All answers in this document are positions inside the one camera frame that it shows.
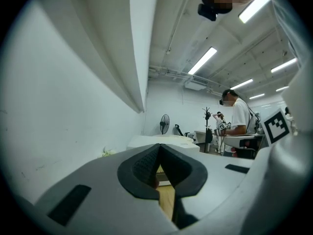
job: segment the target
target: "wooden surface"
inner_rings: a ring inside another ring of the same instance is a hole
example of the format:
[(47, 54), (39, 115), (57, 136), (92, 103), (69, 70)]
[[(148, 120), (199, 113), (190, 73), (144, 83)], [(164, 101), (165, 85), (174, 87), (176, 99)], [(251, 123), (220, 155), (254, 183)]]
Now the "wooden surface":
[(172, 220), (175, 190), (171, 185), (159, 186), (157, 190), (160, 193), (160, 206), (167, 217)]

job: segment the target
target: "standing fan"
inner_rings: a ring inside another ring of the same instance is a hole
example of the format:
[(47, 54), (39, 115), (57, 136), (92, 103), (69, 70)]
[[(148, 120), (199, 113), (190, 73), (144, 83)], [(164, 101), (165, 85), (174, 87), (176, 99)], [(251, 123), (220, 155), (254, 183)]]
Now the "standing fan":
[(168, 131), (170, 126), (170, 117), (167, 114), (164, 114), (160, 122), (160, 131), (162, 134), (165, 134)]

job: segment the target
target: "fluorescent tube light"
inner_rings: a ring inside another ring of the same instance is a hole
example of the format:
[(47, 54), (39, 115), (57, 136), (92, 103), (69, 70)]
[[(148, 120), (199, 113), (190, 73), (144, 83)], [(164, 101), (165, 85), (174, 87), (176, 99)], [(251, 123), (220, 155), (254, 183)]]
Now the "fluorescent tube light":
[(278, 71), (278, 70), (280, 70), (280, 69), (282, 69), (282, 68), (285, 68), (285, 67), (287, 67), (288, 65), (291, 65), (291, 64), (293, 64), (293, 63), (295, 63), (295, 62), (297, 62), (297, 59), (296, 59), (296, 58), (293, 58), (293, 59), (289, 60), (288, 62), (285, 62), (285, 63), (283, 63), (282, 65), (279, 65), (279, 66), (277, 66), (277, 67), (271, 69), (270, 71), (271, 71), (272, 73), (274, 73), (274, 72), (276, 72), (276, 71)]
[(289, 88), (289, 86), (285, 86), (285, 87), (283, 87), (283, 88), (279, 88), (279, 89), (277, 89), (276, 91), (277, 91), (277, 92), (278, 92), (278, 91), (282, 91), (282, 90), (287, 89), (287, 88)]
[(268, 2), (269, 0), (254, 0), (242, 13), (239, 14), (240, 20), (245, 24)]
[(188, 74), (193, 75), (196, 73), (197, 70), (199, 70), (202, 65), (204, 65), (215, 53), (217, 50), (215, 50), (213, 47), (211, 47), (206, 54), (203, 55), (202, 58), (195, 64), (195, 66), (192, 67), (192, 69), (188, 72)]
[(265, 94), (263, 93), (263, 94), (260, 94), (260, 95), (257, 95), (257, 96), (253, 96), (253, 97), (251, 97), (250, 99), (254, 99), (254, 98), (257, 98), (257, 97), (260, 97), (260, 96), (264, 96)]
[(236, 89), (236, 88), (239, 88), (239, 87), (241, 87), (241, 86), (243, 86), (243, 85), (246, 85), (246, 84), (248, 84), (248, 83), (251, 83), (251, 82), (253, 82), (253, 80), (252, 80), (252, 79), (249, 79), (248, 81), (243, 82), (243, 83), (241, 83), (241, 84), (239, 84), (239, 85), (236, 85), (236, 86), (234, 86), (234, 87), (232, 87), (232, 88), (230, 88), (230, 89), (231, 89), (231, 90), (234, 90), (234, 89)]

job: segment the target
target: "ceiling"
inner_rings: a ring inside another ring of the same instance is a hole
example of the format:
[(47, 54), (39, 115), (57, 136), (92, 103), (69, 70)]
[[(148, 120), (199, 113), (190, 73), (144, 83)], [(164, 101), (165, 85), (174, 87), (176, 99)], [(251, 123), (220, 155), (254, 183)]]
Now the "ceiling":
[(165, 74), (186, 76), (209, 48), (214, 47), (217, 53), (195, 73), (206, 79), (210, 90), (221, 93), (252, 78), (253, 82), (237, 89), (238, 92), (247, 97), (272, 95), (291, 81), (298, 71), (296, 63), (276, 73), (270, 72), (294, 57), (271, 1), (247, 23), (238, 18), (246, 5), (218, 15), (212, 22), (198, 15), (200, 3), (201, 0), (157, 1), (150, 79), (183, 83), (185, 77), (177, 79)]

